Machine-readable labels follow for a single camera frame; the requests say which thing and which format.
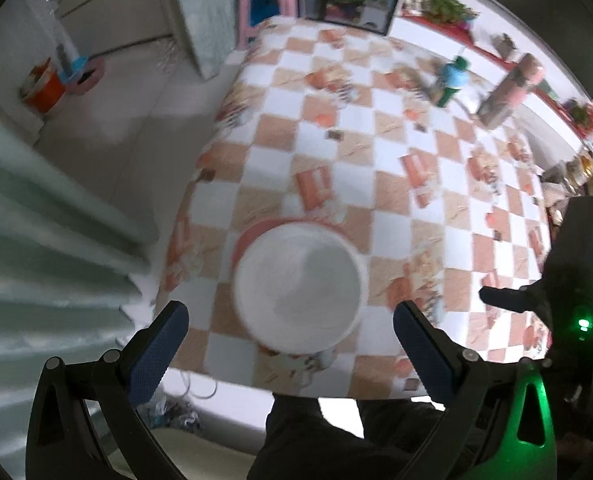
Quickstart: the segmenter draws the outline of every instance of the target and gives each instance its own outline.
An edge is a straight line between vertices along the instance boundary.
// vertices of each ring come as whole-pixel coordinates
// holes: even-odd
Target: pink plastic chair
[[[239,49],[248,48],[249,38],[256,38],[259,25],[250,26],[250,7],[252,0],[239,0]],[[297,0],[278,0],[278,12],[282,16],[297,17]]]

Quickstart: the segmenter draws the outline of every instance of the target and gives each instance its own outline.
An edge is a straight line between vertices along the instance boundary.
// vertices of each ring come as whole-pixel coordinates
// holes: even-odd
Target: person's leg
[[[443,416],[429,402],[411,400],[357,400],[366,440],[376,446],[395,446],[414,454]],[[467,470],[481,444],[483,432],[473,430],[453,470],[460,474]]]
[[[275,395],[266,440],[248,480],[394,478],[409,455],[380,448],[329,424],[317,399]]]

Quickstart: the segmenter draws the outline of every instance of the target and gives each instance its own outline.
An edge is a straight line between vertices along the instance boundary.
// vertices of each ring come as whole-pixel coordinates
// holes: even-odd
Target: beige cushion
[[[245,480],[254,462],[253,455],[219,446],[186,431],[160,428],[152,430],[152,434],[190,480]],[[134,478],[120,450],[110,455],[110,462],[116,471]]]

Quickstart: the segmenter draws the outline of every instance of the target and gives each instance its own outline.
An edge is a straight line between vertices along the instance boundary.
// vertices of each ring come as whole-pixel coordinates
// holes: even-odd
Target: checkered tablecloth
[[[512,120],[488,132],[458,102],[433,107],[421,88],[440,63],[353,28],[265,22],[170,240],[158,308],[182,301],[191,326],[173,366],[299,396],[423,395],[392,328],[393,307],[410,298],[485,359],[545,353],[547,329],[534,314],[478,298],[482,284],[518,288],[539,279],[549,249],[526,139]],[[485,89],[473,76],[468,91]],[[231,269],[251,226],[246,236],[254,239],[280,219],[303,218],[332,224],[354,243],[369,299],[334,349],[289,356],[247,334],[232,303]]]

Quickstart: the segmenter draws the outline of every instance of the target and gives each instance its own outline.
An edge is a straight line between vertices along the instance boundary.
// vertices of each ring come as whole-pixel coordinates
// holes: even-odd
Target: thermos
[[[477,115],[483,126],[496,130],[519,108],[528,92],[541,83],[545,69],[532,54],[521,58],[506,78],[481,103]]]
[[[467,69],[470,63],[461,56],[446,64],[430,88],[430,100],[439,108],[445,108],[452,97],[469,81]]]

